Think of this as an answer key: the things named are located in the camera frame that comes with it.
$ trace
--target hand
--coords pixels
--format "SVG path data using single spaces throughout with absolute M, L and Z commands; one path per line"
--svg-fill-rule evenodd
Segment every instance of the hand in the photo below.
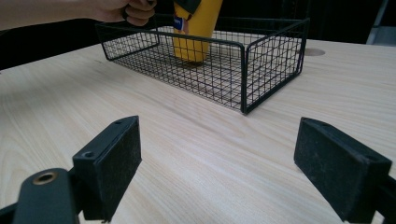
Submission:
M 149 18 L 155 13 L 154 7 L 157 1 L 150 0 L 98 0 L 94 2 L 96 6 L 94 13 L 90 18 L 98 21 L 114 22 L 123 21 L 122 15 L 126 16 L 125 20 L 137 26 L 145 25 Z
M 156 5 L 157 1 L 153 0 L 131 0 L 125 8 L 125 13 L 128 15 L 126 20 L 133 25 L 145 25 L 149 18 L 154 16 Z

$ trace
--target yellow object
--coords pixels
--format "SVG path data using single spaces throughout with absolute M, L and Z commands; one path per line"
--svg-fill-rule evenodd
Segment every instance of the yellow object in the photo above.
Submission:
M 175 34 L 212 37 L 218 20 L 222 0 L 202 0 L 191 15 L 175 4 Z M 183 60 L 200 63 L 206 58 L 209 43 L 200 40 L 174 37 L 175 55 Z

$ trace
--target wooden table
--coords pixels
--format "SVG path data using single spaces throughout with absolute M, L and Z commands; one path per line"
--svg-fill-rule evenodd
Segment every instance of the wooden table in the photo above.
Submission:
M 307 47 L 326 53 L 247 116 L 108 62 L 99 45 L 0 71 L 0 207 L 138 115 L 143 161 L 112 223 L 342 223 L 294 164 L 300 118 L 396 161 L 396 48 Z

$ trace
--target wood grain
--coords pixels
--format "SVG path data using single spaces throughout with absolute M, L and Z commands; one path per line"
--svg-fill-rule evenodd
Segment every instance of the wood grain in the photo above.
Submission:
M 98 45 L 0 71 L 0 207 L 138 115 L 143 162 L 112 223 L 342 223 L 293 162 L 300 118 L 396 161 L 396 48 L 307 47 L 325 54 L 247 116 L 108 62 Z

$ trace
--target finger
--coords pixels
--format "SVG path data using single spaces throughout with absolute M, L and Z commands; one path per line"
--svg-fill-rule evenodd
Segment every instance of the finger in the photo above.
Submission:
M 129 5 L 142 11 L 150 11 L 157 5 L 157 1 L 151 1 L 150 4 L 147 0 L 132 0 Z
M 128 14 L 129 17 L 145 20 L 149 19 L 150 17 L 154 16 L 155 11 L 154 9 L 149 10 L 149 11 L 142 11 L 133 7 L 127 7 L 125 8 L 126 14 Z

